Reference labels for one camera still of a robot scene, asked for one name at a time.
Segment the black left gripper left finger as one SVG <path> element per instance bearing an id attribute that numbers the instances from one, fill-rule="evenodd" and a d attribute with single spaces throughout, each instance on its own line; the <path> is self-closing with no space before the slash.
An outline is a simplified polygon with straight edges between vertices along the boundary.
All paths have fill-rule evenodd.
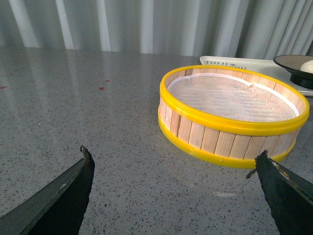
<path id="1" fill-rule="evenodd" d="M 77 235 L 89 203 L 95 163 L 83 158 L 0 218 L 2 235 Z"/>

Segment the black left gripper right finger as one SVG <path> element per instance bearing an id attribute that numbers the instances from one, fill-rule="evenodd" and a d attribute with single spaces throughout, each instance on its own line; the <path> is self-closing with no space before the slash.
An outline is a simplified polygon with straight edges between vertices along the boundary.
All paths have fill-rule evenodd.
<path id="1" fill-rule="evenodd" d="M 313 233 L 313 184 L 268 157 L 263 151 L 255 158 L 257 172 L 271 216 L 281 235 Z"/>

